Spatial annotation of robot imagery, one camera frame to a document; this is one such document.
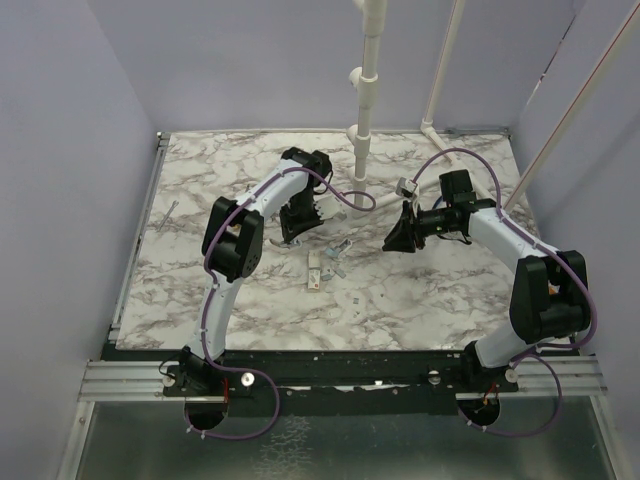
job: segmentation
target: lavender wall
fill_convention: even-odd
[[[0,2],[0,464],[55,477],[155,150],[82,0]]]
[[[347,127],[362,17],[350,0],[88,0],[162,130]],[[374,127],[420,126],[451,0],[389,2]],[[573,17],[572,0],[467,2],[436,126],[507,126]]]
[[[629,11],[632,0],[587,0],[513,137],[521,171]],[[554,149],[527,196],[545,240],[582,252],[600,328],[593,341],[617,423],[640,474],[640,31]]]
[[[434,118],[438,129],[510,127],[579,5],[567,0],[468,1]]]

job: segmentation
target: white marble surface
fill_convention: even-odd
[[[496,169],[506,198],[518,174],[501,136],[451,139],[485,156]],[[211,205],[234,198],[274,167],[290,146],[328,153],[333,185],[349,189],[346,168],[352,146],[341,133],[181,133],[171,137],[149,224],[118,338],[120,349],[178,349],[193,335],[207,276],[202,237]],[[369,191],[391,191],[436,153],[420,134],[379,134],[371,145]],[[472,158],[463,158],[485,185],[490,177]],[[425,175],[448,166],[439,160]],[[423,192],[430,208],[438,192]],[[172,202],[178,205],[158,231]],[[384,237],[398,219],[400,203],[363,218],[329,222],[302,234],[302,246],[281,250],[280,227],[267,221],[262,261],[240,290],[229,324],[233,349],[422,349],[461,348],[507,321],[512,274],[479,244],[428,239],[415,254],[383,253]],[[514,215],[534,229],[528,208]],[[354,246],[321,292],[309,293],[307,254],[345,237]],[[324,264],[330,259],[323,256]]]

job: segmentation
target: black wire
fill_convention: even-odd
[[[442,195],[438,197],[438,199],[436,200],[436,203],[434,203],[433,207],[431,207],[431,210],[435,210],[438,207],[438,205],[440,205],[440,202],[442,202]],[[444,235],[437,235],[437,237],[441,240],[451,240],[454,242],[460,242],[463,245],[471,245],[473,243],[471,240],[469,240],[469,237],[467,237],[464,233],[462,234],[462,236],[464,237],[464,240],[460,240],[459,238],[448,238],[448,237],[445,237]]]
[[[331,180],[333,180],[333,170],[331,170],[331,172],[329,172],[329,180],[327,180],[327,183],[329,185],[331,185]],[[314,190],[313,194],[314,195],[324,195],[325,193],[327,193],[327,190],[329,190],[329,187],[324,187],[324,190],[322,192],[316,192]]]
[[[180,352],[178,353],[174,353],[173,355],[171,355],[169,358],[164,359],[160,365],[158,365],[158,371],[160,372],[160,375],[164,375],[167,376],[169,378],[172,378],[173,380],[176,379],[176,376],[173,373],[169,373],[169,371],[167,370],[166,372],[162,371],[162,367],[164,366],[165,363],[170,362],[171,360],[178,358],[180,356]]]
[[[467,237],[464,233],[462,234],[462,236],[464,237],[464,240],[460,240],[459,238],[448,238],[448,237],[445,237],[444,235],[437,235],[437,237],[441,240],[450,240],[452,242],[460,242],[463,245],[471,245],[473,243],[471,240],[469,240],[469,237]]]

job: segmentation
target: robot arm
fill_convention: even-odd
[[[424,248],[428,236],[462,232],[489,248],[515,274],[510,323],[465,349],[475,373],[504,367],[514,356],[540,342],[589,327],[589,307],[577,285],[552,258],[501,221],[493,200],[476,199],[466,170],[440,176],[445,208],[420,210],[413,185],[405,179],[399,184],[398,193],[410,200],[403,203],[400,220],[385,239],[384,251],[415,252]],[[558,252],[540,240],[537,243],[557,253],[586,285],[582,255]]]
[[[304,152],[290,148],[283,153],[280,163],[263,182],[253,187],[236,200],[220,197],[213,204],[209,223],[202,244],[203,255],[207,253],[211,242],[238,205],[255,197],[250,206],[242,210],[233,220],[230,228],[222,234],[214,246],[208,267],[216,274],[218,285],[211,304],[207,309],[207,346],[211,358],[219,357],[225,349],[227,325],[236,296],[244,279],[251,275],[262,256],[264,219],[270,218],[280,210],[282,234],[285,242],[290,242],[300,233],[321,225],[323,218],[314,206],[313,189],[318,186],[317,179],[306,172],[296,171],[282,175],[291,167],[305,167],[320,174],[323,178],[331,172],[329,157],[322,152]],[[268,179],[280,175],[281,178],[270,184],[264,191]],[[213,288],[210,281],[205,291],[205,299]],[[206,300],[200,307],[202,318]],[[191,353],[204,358],[200,342],[200,322],[196,338],[188,344]]]

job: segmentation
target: metal bolt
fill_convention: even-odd
[[[242,374],[242,377],[240,377],[240,383],[242,383],[242,385],[244,385],[245,387],[250,387],[251,385],[253,385],[255,379],[256,377],[253,376],[253,373],[246,372]]]
[[[439,385],[440,381],[440,372],[438,372],[437,370],[431,370],[429,372],[429,383],[431,385]]]
[[[516,383],[518,381],[518,374],[512,368],[508,368],[506,372],[504,372],[504,378],[509,383]]]

